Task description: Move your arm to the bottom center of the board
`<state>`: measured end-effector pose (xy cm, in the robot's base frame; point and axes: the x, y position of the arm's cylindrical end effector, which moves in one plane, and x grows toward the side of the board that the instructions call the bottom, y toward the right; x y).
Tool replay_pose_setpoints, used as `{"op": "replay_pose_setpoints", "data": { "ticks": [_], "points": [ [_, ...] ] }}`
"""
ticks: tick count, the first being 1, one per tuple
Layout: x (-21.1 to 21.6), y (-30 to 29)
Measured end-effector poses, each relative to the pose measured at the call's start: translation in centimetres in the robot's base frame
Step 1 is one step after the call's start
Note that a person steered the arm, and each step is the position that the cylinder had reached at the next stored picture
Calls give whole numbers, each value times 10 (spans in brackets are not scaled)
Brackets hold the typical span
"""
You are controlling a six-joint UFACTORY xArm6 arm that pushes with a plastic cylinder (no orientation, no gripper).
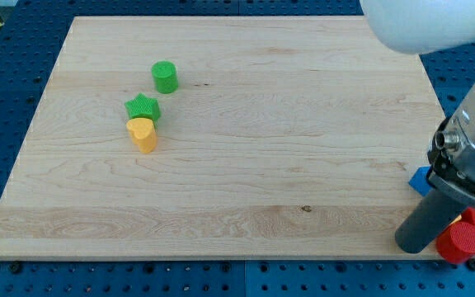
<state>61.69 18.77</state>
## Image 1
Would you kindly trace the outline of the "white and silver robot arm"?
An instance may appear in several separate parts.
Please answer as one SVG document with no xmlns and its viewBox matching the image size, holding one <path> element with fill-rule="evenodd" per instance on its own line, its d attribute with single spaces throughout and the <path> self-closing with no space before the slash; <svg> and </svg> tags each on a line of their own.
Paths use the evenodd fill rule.
<svg viewBox="0 0 475 297">
<path fill-rule="evenodd" d="M 364 0 L 378 39 L 404 54 L 429 54 L 475 42 L 475 1 Z M 430 183 L 475 208 L 475 83 L 435 132 L 428 151 Z"/>
</svg>

